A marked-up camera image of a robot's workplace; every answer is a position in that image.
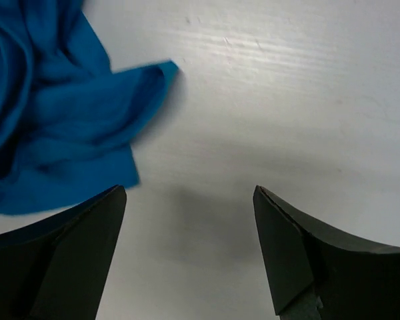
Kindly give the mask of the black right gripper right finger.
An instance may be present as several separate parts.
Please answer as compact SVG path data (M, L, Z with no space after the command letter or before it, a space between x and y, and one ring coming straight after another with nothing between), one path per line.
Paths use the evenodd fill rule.
M261 186L253 206L280 319L400 319L400 247L344 232Z

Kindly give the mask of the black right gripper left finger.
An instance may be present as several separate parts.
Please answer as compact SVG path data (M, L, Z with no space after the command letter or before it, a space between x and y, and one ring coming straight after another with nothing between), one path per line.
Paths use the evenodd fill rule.
M0 319L95 319L126 200L114 186L0 234Z

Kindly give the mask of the blue t shirt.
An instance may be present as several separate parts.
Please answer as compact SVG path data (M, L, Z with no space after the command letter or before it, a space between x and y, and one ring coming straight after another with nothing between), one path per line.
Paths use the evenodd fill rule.
M178 72L113 72L80 1L0 1L0 213L139 183L130 148Z

